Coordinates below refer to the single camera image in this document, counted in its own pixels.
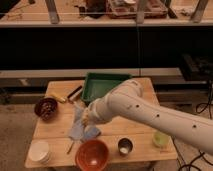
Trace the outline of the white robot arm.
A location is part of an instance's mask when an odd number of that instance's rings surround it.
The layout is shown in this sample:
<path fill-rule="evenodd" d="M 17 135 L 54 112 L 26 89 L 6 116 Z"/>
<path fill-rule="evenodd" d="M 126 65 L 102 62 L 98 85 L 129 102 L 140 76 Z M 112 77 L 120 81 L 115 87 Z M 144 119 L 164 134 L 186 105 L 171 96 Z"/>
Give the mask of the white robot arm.
<path fill-rule="evenodd" d="M 126 80 L 91 102 L 83 121 L 99 125 L 118 116 L 148 125 L 213 155 L 213 120 L 148 102 L 136 80 Z"/>

